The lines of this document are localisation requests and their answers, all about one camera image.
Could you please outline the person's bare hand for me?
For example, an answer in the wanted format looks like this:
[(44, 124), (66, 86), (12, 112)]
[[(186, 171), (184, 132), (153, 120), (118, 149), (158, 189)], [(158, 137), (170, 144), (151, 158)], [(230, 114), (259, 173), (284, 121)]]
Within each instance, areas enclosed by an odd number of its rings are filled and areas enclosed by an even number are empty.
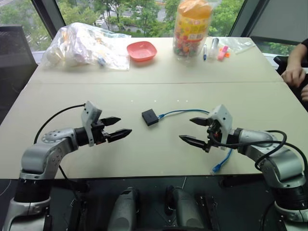
[(281, 77), (289, 86), (299, 87), (306, 76), (305, 70), (301, 65), (288, 65)]

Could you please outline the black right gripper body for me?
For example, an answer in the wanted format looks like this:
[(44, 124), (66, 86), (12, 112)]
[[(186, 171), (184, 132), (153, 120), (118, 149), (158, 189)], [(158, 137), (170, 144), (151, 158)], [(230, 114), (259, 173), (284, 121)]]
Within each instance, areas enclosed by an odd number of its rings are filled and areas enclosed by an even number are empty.
[(205, 145), (204, 150), (208, 153), (212, 147), (219, 147), (218, 142), (221, 141), (221, 125), (217, 120), (207, 120), (206, 125), (208, 126), (208, 142)]

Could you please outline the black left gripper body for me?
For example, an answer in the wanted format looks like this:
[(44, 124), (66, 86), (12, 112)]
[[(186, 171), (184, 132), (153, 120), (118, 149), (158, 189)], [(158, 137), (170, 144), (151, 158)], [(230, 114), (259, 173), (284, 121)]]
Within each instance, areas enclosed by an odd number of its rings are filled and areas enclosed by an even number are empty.
[(94, 143), (96, 145), (106, 142), (106, 138), (104, 136), (105, 133), (104, 128), (105, 128), (105, 119), (99, 119), (97, 122), (91, 124), (91, 132)]

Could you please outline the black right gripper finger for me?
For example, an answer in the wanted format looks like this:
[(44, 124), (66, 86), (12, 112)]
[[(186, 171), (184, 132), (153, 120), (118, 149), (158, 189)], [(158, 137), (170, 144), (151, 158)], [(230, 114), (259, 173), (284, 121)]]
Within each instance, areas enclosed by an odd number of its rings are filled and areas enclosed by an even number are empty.
[(204, 149), (206, 148), (206, 143), (202, 140), (198, 140), (195, 137), (189, 135), (179, 135), (179, 138), (184, 142), (188, 143), (189, 145)]
[(195, 117), (195, 118), (191, 118), (190, 121), (200, 126), (204, 126), (204, 127), (209, 126), (209, 120), (207, 118)]

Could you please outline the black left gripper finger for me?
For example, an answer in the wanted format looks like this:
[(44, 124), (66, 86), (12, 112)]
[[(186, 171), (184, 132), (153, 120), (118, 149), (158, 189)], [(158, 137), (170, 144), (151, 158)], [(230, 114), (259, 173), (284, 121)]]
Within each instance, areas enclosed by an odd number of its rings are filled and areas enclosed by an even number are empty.
[(120, 120), (121, 120), (121, 118), (119, 118), (119, 117), (111, 116), (111, 117), (106, 117), (106, 118), (100, 119), (100, 123), (103, 127), (106, 127), (106, 126), (114, 125), (115, 123), (117, 123)]
[(132, 132), (132, 129), (123, 128), (107, 135), (108, 142), (114, 142), (125, 138)]

